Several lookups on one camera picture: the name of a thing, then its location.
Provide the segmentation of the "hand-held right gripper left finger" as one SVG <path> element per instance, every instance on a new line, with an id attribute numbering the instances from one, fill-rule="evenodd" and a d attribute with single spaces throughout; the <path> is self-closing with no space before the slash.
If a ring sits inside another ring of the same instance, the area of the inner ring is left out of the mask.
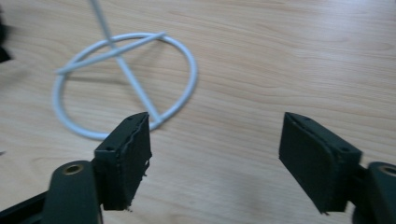
<path id="1" fill-rule="evenodd" d="M 127 210 L 152 157 L 149 113 L 124 119 L 94 151 L 92 164 L 105 210 Z"/>

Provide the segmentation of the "black object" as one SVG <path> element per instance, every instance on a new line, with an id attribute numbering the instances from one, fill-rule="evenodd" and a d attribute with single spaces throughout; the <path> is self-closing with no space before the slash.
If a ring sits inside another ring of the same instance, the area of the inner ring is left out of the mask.
<path id="1" fill-rule="evenodd" d="M 8 51 L 6 50 L 5 44 L 8 38 L 8 29 L 4 23 L 4 19 L 0 14 L 0 63 L 7 62 L 11 59 Z"/>

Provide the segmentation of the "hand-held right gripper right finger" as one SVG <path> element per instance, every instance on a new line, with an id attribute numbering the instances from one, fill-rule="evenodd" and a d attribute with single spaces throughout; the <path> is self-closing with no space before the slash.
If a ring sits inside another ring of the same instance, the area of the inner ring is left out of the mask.
<path id="1" fill-rule="evenodd" d="M 343 212 L 362 152 L 311 118 L 284 115 L 279 159 L 321 213 Z"/>

